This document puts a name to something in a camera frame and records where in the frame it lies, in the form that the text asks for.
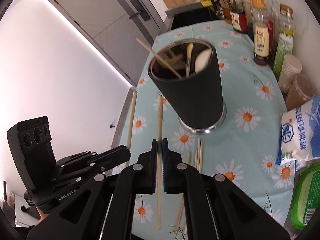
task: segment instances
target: stainless steel base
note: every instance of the stainless steel base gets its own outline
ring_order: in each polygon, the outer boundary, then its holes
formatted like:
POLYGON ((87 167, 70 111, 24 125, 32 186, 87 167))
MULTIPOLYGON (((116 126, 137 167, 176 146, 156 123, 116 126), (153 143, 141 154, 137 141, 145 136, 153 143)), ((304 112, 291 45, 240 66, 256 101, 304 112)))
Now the stainless steel base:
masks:
POLYGON ((220 125, 222 125, 223 121, 225 120, 227 116, 227 106, 226 106, 226 103, 223 101, 223 110, 222 110, 222 114, 219 118, 219 120, 211 125, 210 127, 208 128, 201 128, 201 129, 197 129, 197 128, 192 128, 188 125, 186 125, 180 117, 178 117, 179 119, 179 123, 181 124, 181 126, 188 132, 190 133, 193 133, 193 134, 208 134, 210 132, 212 132, 213 130, 217 129, 220 125))

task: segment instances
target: glass bottle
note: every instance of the glass bottle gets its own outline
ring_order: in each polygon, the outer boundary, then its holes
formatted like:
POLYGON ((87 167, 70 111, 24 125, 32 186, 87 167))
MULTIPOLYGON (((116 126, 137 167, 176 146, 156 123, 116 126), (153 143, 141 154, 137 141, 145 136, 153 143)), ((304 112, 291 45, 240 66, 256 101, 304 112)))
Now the glass bottle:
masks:
POLYGON ((220 4, 221 4, 222 14, 223 14, 224 20, 227 23, 232 24, 228 0, 220 0, 220 4))
POLYGON ((270 16, 266 10, 264 0, 251 0, 252 20, 254 29, 253 60, 258 65, 266 65, 269 56, 269 28, 270 16))
POLYGON ((276 57, 273 63, 273 72, 275 73, 276 78, 279 78, 280 76, 284 55, 292 54, 293 35, 296 32, 296 25, 292 14, 292 8, 284 4, 280 4, 280 34, 276 57))
POLYGON ((228 0, 228 5, 230 7, 233 29, 239 33, 247 33, 247 20, 245 18, 242 0, 228 0))
POLYGON ((280 33, 280 27, 279 27, 279 17, 280 17, 280 5, 278 4, 277 0, 266 0, 266 3, 268 4, 268 7, 271 9, 271 16, 273 18, 273 44, 272 44, 272 50, 269 52, 269 63, 273 65, 273 62, 275 60, 276 56, 276 50, 278 47, 278 41, 279 41, 279 33, 280 33))
POLYGON ((253 40, 253 24, 252 24, 252 13, 251 13, 251 0, 242 0, 245 17, 247 19, 248 36, 253 40))

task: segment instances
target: salt bag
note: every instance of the salt bag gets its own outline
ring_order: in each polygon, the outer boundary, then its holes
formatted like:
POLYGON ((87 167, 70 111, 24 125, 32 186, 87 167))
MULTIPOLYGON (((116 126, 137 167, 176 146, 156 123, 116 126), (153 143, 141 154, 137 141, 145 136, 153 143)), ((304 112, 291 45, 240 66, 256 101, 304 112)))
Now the salt bag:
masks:
POLYGON ((281 114, 281 151, 276 164, 320 158, 320 95, 281 114))

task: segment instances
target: door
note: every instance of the door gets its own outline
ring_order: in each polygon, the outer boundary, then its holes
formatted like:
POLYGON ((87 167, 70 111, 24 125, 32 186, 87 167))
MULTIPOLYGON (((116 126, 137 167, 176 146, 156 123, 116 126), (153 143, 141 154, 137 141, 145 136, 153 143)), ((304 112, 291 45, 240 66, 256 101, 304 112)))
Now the door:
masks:
POLYGON ((73 20, 74 25, 90 38, 92 44, 130 83, 138 84, 148 52, 137 43, 136 38, 152 45, 155 37, 163 31, 157 16, 153 17, 141 0, 138 2, 149 16, 147 20, 136 14, 137 9, 131 0, 52 2, 73 20))

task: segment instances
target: gold bottle cap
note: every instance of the gold bottle cap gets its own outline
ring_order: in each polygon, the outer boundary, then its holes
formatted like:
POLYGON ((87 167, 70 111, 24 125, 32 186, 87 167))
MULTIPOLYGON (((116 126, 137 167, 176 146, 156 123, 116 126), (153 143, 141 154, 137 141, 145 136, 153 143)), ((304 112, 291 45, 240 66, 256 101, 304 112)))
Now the gold bottle cap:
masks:
POLYGON ((252 6, 257 9, 265 9, 266 6, 264 4, 264 0, 251 0, 252 6))
POLYGON ((293 10, 291 7, 280 3, 280 13, 287 17, 292 17, 293 10))

